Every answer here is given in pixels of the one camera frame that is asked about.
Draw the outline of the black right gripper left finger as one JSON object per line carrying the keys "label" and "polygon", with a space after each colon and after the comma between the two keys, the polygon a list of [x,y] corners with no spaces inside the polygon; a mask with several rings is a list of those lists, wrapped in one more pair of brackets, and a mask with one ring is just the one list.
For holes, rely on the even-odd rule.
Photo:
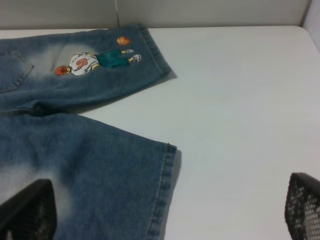
{"label": "black right gripper left finger", "polygon": [[52,240],[57,229],[53,184],[38,179],[0,205],[2,240]]}

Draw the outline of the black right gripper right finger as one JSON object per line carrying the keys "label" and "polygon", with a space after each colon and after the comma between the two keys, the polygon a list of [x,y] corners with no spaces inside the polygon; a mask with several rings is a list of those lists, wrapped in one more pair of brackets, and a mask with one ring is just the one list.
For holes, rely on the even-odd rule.
{"label": "black right gripper right finger", "polygon": [[320,238],[320,181],[303,173],[292,173],[284,208],[284,218],[293,240]]}

